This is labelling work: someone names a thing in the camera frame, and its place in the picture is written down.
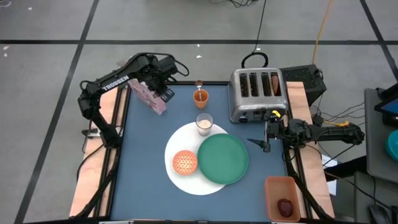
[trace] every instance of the gray floor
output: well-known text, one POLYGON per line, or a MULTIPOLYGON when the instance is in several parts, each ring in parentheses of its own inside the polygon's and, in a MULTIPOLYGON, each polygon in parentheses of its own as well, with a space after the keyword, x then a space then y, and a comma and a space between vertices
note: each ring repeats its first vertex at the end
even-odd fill
MULTIPOLYGON (((366 2, 384 39, 398 40, 397 1, 366 2)), ((34 0, 0 7, 2 223, 15 220, 78 44, 26 43, 79 40, 92 3, 34 0)), ((260 39, 315 40, 327 4, 326 0, 267 0, 260 39)), ((206 0, 99 0, 87 39, 255 40, 261 10, 262 0, 239 9, 228 2, 210 4, 206 0)), ((334 0, 322 40, 377 39, 359 0, 334 0)), ((85 45, 24 221, 68 217, 76 169, 83 156, 80 131, 88 125, 76 102, 82 79, 100 77, 116 68, 117 61, 145 51, 167 52, 185 63, 191 75, 176 77, 178 80, 228 80, 253 48, 252 44, 85 45)), ((269 67, 310 64, 313 52, 312 45, 281 43, 258 48, 269 56, 269 67)), ((388 48, 398 58, 398 46, 388 48)), ((248 66, 261 63, 254 58, 248 66)), ((387 88, 396 82, 379 45, 321 45, 316 65, 322 68, 328 87, 320 109, 330 114, 363 102, 367 87, 387 88)), ((348 147, 337 142, 323 146, 332 156, 348 147)), ((344 162, 364 154, 363 144, 338 159, 344 162)))

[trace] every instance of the orange ball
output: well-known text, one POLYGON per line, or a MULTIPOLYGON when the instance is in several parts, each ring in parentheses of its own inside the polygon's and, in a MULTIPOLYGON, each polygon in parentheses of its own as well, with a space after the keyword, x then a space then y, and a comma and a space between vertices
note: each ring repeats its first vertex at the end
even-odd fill
POLYGON ((189 150, 179 151, 173 158, 173 168, 181 175, 190 175, 197 167, 198 159, 195 153, 189 150))

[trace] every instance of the silver toaster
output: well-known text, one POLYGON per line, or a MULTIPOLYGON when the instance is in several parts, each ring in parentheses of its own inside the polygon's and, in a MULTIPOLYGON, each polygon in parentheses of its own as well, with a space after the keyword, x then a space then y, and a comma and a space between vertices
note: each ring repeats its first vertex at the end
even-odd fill
POLYGON ((286 114, 289 108, 282 72, 277 68, 235 70, 228 83, 228 99, 229 118, 235 123, 264 121, 267 111, 286 114), (276 93, 273 85, 278 85, 276 93))

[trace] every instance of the teal object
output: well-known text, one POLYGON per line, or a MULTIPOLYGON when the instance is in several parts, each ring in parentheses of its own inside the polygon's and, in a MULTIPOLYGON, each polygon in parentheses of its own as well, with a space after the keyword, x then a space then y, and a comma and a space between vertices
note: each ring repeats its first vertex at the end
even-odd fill
POLYGON ((387 153, 398 162, 398 130, 391 132, 386 144, 387 153))
POLYGON ((230 134, 215 134, 205 139, 197 158, 203 175, 217 184, 235 183, 249 165, 248 151, 239 139, 230 134))

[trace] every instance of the glass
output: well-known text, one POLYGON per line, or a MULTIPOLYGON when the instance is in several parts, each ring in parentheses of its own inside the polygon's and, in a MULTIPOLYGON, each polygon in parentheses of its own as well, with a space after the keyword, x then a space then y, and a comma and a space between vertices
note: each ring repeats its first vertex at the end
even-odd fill
POLYGON ((198 132, 201 136, 207 136, 210 131, 211 127, 213 126, 214 120, 212 115, 208 113, 201 113, 197 116, 197 126, 198 132))

